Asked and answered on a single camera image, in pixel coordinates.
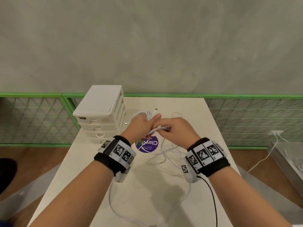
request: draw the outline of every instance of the left hand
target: left hand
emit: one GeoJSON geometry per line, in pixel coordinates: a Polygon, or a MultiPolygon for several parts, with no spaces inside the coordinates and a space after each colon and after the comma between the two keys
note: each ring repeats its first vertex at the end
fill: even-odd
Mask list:
{"type": "Polygon", "coordinates": [[[151,120],[147,121],[146,120],[146,114],[145,113],[140,113],[138,116],[136,116],[127,129],[122,132],[121,136],[126,138],[131,145],[135,143],[136,141],[147,138],[151,138],[151,134],[147,136],[147,134],[150,132],[152,129],[154,123],[161,119],[161,114],[158,113],[156,114],[151,120]]]}

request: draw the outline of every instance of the forearm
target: forearm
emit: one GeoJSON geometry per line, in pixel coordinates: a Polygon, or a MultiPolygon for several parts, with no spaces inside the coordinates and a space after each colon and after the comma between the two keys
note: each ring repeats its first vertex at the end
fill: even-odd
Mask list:
{"type": "Polygon", "coordinates": [[[208,179],[234,227],[291,227],[233,168],[208,179]]]}
{"type": "Polygon", "coordinates": [[[91,162],[41,212],[31,227],[89,226],[113,177],[105,165],[91,162]]]}

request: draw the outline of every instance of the hand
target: hand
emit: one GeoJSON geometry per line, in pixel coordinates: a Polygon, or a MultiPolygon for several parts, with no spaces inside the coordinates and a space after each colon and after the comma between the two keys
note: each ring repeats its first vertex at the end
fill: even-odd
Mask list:
{"type": "Polygon", "coordinates": [[[146,114],[140,113],[136,116],[127,129],[122,132],[121,136],[126,138],[131,145],[140,139],[147,138],[150,139],[151,135],[147,136],[147,134],[152,129],[154,123],[161,119],[161,114],[156,114],[151,120],[146,120],[146,114]]]}
{"type": "Polygon", "coordinates": [[[200,139],[192,126],[184,118],[163,118],[155,122],[153,129],[158,126],[169,126],[170,131],[160,129],[157,132],[165,139],[172,143],[188,149],[196,141],[200,139]]]}

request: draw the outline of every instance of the black cable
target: black cable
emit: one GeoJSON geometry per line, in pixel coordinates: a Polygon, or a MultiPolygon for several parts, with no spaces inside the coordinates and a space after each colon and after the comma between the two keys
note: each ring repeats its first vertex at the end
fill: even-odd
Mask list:
{"type": "MultiPolygon", "coordinates": [[[[201,178],[201,179],[203,179],[204,182],[206,182],[206,184],[208,185],[208,187],[209,187],[209,189],[211,191],[212,199],[214,199],[214,193],[212,192],[212,189],[211,189],[210,185],[208,184],[208,182],[204,178],[202,178],[202,177],[200,177],[198,175],[197,175],[197,178],[201,178]]],[[[218,216],[217,216],[217,208],[216,208],[216,202],[215,201],[214,201],[214,211],[216,213],[216,227],[218,227],[218,216]]]]}

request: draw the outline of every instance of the white wall socket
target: white wall socket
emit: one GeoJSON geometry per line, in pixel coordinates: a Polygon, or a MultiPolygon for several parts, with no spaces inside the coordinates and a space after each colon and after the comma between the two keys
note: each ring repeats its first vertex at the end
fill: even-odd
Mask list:
{"type": "Polygon", "coordinates": [[[284,131],[270,131],[269,133],[268,133],[268,135],[280,135],[280,134],[282,134],[284,131]]]}

